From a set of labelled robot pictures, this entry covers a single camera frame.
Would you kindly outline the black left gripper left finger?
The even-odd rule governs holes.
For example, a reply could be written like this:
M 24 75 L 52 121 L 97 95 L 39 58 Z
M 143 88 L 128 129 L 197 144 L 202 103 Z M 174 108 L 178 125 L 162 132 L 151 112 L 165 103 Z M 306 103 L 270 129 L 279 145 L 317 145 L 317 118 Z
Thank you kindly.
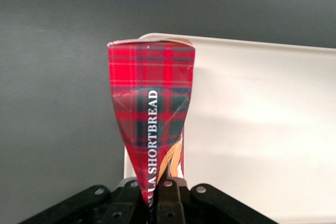
M 147 223 L 140 187 L 135 178 L 119 182 L 114 191 L 91 186 L 22 223 Z

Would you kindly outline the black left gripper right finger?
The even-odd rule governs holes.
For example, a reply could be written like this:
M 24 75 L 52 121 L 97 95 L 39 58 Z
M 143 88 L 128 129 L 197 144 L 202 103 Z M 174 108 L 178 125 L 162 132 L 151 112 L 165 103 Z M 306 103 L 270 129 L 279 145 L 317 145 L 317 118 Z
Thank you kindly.
M 155 223 L 275 223 L 210 184 L 188 189 L 181 178 L 159 182 L 155 200 Z

